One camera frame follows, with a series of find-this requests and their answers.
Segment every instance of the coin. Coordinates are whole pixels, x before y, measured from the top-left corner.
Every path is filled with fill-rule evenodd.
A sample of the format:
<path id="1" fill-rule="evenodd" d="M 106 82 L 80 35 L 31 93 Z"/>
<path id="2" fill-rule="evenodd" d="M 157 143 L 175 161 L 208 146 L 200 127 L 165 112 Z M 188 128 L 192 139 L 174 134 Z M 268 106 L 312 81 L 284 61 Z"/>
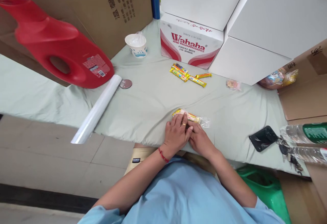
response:
<path id="1" fill-rule="evenodd" d="M 123 79 L 120 82 L 119 86 L 120 86 L 120 88 L 128 89 L 129 87 L 132 86 L 132 81 L 130 81 L 129 79 Z"/>

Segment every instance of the khaki shorts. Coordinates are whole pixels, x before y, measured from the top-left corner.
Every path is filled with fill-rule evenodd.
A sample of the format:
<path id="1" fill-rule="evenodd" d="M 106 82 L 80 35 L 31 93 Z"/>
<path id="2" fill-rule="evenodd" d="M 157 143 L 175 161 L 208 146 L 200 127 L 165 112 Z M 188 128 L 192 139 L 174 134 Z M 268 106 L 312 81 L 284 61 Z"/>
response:
<path id="1" fill-rule="evenodd" d="M 141 162 L 143 162 L 148 156 L 150 156 L 157 147 L 141 147 L 141 148 L 134 148 L 132 158 L 129 161 L 127 170 L 125 175 L 138 166 Z M 176 155 L 179 155 L 186 160 L 196 164 L 201 169 L 208 171 L 209 173 L 216 175 L 216 171 L 214 167 L 210 164 L 210 162 L 200 155 L 196 155 L 193 153 L 187 153 L 185 151 L 179 151 Z"/>

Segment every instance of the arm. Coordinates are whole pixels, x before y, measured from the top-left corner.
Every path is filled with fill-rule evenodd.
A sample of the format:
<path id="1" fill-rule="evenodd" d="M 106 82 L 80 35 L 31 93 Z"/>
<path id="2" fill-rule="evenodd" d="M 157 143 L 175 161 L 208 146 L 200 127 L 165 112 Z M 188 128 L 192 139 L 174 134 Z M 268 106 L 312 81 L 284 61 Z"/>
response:
<path id="1" fill-rule="evenodd" d="M 186 123 L 187 114 L 185 113 L 184 115 L 178 114 L 174 116 L 171 122 L 166 124 L 165 141 L 160 146 L 160 149 L 168 160 L 185 146 L 191 135 L 193 127 L 190 127 L 185 132 Z M 102 205 L 105 209 L 118 208 L 121 214 L 127 213 L 165 164 L 166 162 L 161 157 L 159 151 L 156 150 L 142 163 L 123 176 L 94 206 Z"/>
<path id="2" fill-rule="evenodd" d="M 202 127 L 198 123 L 190 121 L 188 124 L 194 127 L 189 140 L 192 148 L 209 160 L 214 166 L 221 184 L 242 207 L 254 208 L 257 196 L 232 168 L 221 151 L 215 148 Z"/>

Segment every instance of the plastic wrap roll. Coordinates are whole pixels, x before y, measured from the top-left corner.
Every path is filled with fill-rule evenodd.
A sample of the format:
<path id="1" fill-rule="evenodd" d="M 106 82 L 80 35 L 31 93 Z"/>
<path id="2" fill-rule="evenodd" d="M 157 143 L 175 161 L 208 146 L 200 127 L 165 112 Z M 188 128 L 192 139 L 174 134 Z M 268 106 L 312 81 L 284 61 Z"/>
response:
<path id="1" fill-rule="evenodd" d="M 110 102 L 121 80 L 122 78 L 118 75 L 112 76 L 112 78 L 108 82 L 108 85 L 103 90 L 102 94 L 100 95 L 93 108 L 83 121 L 81 127 L 78 129 L 77 133 L 72 139 L 72 144 L 83 144 L 87 141 L 87 139 L 93 132 L 95 126 L 99 122 L 99 119 L 101 118 L 103 112 L 108 106 L 108 103 Z"/>

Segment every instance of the keys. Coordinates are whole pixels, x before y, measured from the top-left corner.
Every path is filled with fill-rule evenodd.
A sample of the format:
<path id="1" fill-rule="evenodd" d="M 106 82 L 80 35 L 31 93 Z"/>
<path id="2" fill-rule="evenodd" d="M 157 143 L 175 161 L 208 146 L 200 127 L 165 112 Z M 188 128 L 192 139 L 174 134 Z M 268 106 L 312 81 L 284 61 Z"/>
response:
<path id="1" fill-rule="evenodd" d="M 296 168 L 297 172 L 302 175 L 303 168 L 301 167 L 300 163 L 297 161 L 297 159 L 294 156 L 294 150 L 288 146 L 287 142 L 281 138 L 278 140 L 277 144 L 279 144 L 279 149 L 283 155 L 286 156 L 286 159 L 288 162 L 294 164 L 294 167 Z"/>

